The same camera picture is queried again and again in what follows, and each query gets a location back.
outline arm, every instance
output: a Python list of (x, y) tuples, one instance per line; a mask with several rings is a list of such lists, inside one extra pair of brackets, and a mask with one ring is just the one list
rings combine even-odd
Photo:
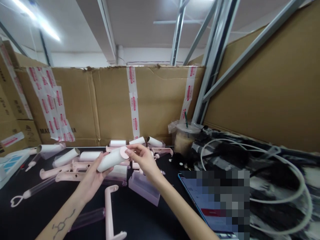
[(100, 154), (90, 166), (75, 192), (42, 230), (36, 240), (62, 240), (64, 238), (84, 206), (93, 198), (101, 186), (103, 179), (113, 170), (113, 168), (109, 168), (103, 173), (97, 172), (97, 167), (103, 156), (107, 154)]
[(129, 148), (129, 150), (127, 150), (126, 153), (140, 165), (140, 168), (146, 174), (148, 180), (158, 189), (189, 238), (191, 240), (218, 240), (218, 236), (161, 174), (150, 154), (150, 150), (141, 144), (128, 145), (127, 148)]

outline red and white tape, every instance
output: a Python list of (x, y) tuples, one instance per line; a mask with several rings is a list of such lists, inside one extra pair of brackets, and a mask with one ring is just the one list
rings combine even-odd
[(127, 67), (127, 77), (129, 85), (129, 98), (131, 106), (131, 122), (133, 130), (133, 139), (140, 137), (139, 128), (139, 111), (138, 111), (138, 91), (136, 82), (136, 71), (135, 67)]
[(1, 144), (2, 146), (4, 147), (9, 147), (11, 146), (12, 144), (15, 144), (16, 142), (20, 141), (24, 139), (24, 135), (23, 135), (23, 132), (18, 132), (4, 140), (1, 141)]
[(52, 69), (29, 67), (27, 72), (39, 99), (50, 137), (56, 141), (74, 142), (75, 137), (66, 119), (62, 90), (56, 84)]
[(19, 82), (19, 79), (17, 78), (16, 73), (14, 72), (14, 68), (13, 68), (11, 59), (9, 57), (9, 54), (8, 54), (1, 38), (0, 38), (0, 54), (1, 54), (2, 58), (4, 59), (4, 63), (6, 64), (7, 69), (9, 70), (9, 74), (13, 80), (13, 84), (19, 94), (20, 100), (23, 104), (23, 108), (24, 108), (25, 112), (27, 113), (28, 118), (33, 119), (32, 114), (31, 114), (31, 110), (30, 110), (29, 105), (26, 100), (26, 97), (24, 96), (24, 93), (22, 91), (21, 84)]
[(188, 77), (187, 77), (187, 83), (186, 83), (186, 91), (184, 94), (184, 100), (182, 104), (182, 110), (180, 114), (180, 123), (185, 123), (185, 112), (188, 113), (190, 103), (192, 100), (193, 95), (193, 87), (194, 87), (194, 80), (196, 78), (197, 73), (197, 67), (196, 66), (190, 66), (188, 70)]

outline plastic cup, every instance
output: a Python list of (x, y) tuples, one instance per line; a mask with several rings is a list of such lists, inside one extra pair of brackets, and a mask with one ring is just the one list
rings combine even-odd
[(193, 141), (200, 133), (200, 129), (194, 126), (185, 124), (178, 124), (177, 131), (172, 135), (172, 142), (174, 142), (174, 151), (181, 153), (184, 157), (187, 156)]

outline heart-shaped handle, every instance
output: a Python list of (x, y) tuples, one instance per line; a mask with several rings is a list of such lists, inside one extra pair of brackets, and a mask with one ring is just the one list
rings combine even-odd
[[(14, 204), (14, 200), (16, 199), (16, 198), (20, 198), (20, 200), (16, 203), (16, 204)], [(11, 207), (16, 207), (16, 206), (18, 206), (19, 205), (19, 203), (21, 202), (23, 200), (23, 196), (15, 196), (14, 198), (12, 198), (11, 199)]]

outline hand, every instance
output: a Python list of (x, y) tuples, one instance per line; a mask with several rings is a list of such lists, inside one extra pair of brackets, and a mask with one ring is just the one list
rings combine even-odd
[(140, 165), (149, 181), (155, 183), (163, 177), (149, 149), (141, 144), (128, 145), (127, 148), (126, 154)]
[(75, 193), (78, 198), (80, 198), (84, 204), (89, 202), (99, 187), (102, 184), (103, 179), (113, 170), (113, 167), (107, 169), (104, 172), (98, 172), (97, 168), (100, 165), (102, 158), (106, 156), (108, 152), (100, 154), (99, 157), (93, 162), (86, 172), (86, 175), (79, 183)]

